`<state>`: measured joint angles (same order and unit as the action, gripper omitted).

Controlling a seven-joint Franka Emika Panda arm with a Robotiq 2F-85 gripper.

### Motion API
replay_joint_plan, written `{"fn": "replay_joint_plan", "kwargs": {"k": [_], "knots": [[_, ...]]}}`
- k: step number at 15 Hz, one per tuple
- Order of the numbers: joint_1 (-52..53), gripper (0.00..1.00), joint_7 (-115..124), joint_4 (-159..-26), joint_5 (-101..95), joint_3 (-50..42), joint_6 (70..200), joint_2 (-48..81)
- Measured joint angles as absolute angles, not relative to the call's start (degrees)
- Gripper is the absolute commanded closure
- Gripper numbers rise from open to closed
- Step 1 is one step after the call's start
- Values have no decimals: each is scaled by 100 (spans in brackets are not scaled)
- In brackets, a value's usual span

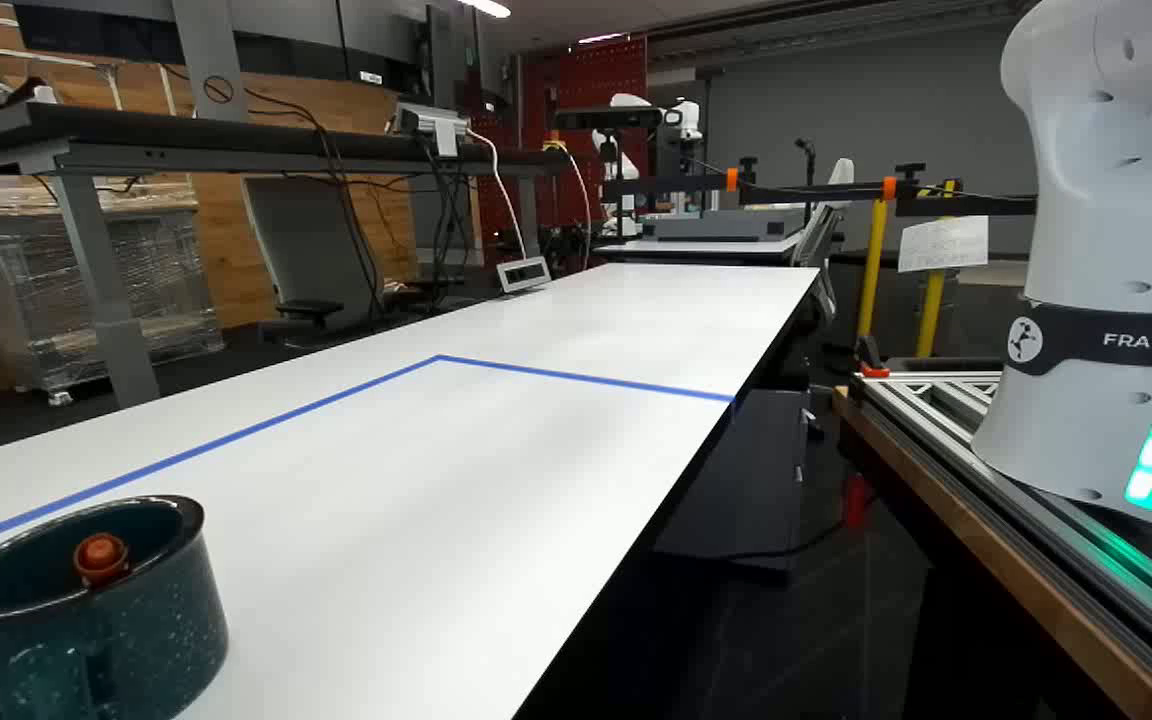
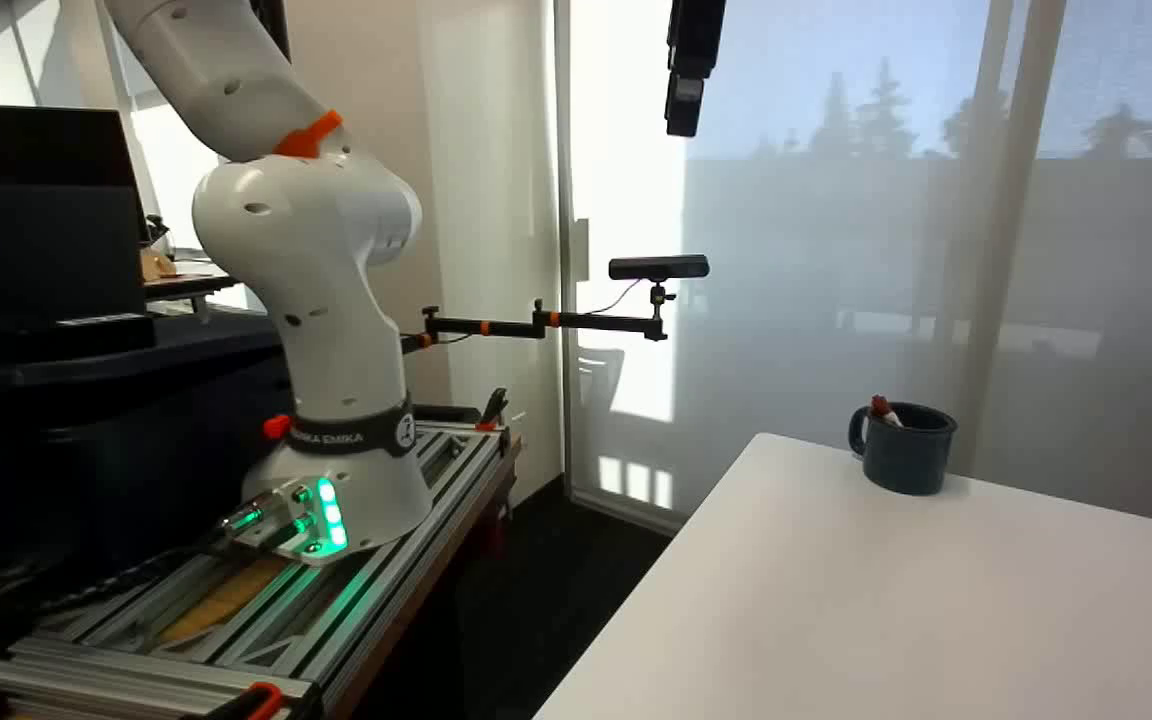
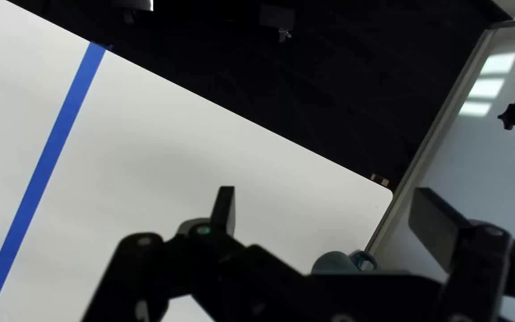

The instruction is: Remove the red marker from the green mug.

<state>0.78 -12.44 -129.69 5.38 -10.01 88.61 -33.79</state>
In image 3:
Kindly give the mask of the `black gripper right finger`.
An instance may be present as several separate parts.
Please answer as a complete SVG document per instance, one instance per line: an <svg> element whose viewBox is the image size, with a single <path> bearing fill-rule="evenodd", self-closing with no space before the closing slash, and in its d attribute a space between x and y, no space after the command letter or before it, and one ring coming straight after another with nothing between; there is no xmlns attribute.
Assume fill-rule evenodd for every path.
<svg viewBox="0 0 515 322"><path fill-rule="evenodd" d="M470 221L430 188L414 188L409 230L447 273L438 322L504 322L502 298L515 299L515 239L502 228Z"/></svg>

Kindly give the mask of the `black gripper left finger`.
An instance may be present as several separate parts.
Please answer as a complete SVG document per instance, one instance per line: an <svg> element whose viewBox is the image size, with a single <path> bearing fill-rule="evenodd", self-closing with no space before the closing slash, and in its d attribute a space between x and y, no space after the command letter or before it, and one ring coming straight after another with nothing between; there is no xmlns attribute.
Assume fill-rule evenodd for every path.
<svg viewBox="0 0 515 322"><path fill-rule="evenodd" d="M186 221L164 240L157 233L125 237L80 322L160 322L169 301L189 296L214 322L252 322L250 301L227 276L234 240L234 188L221 187L207 217Z"/></svg>

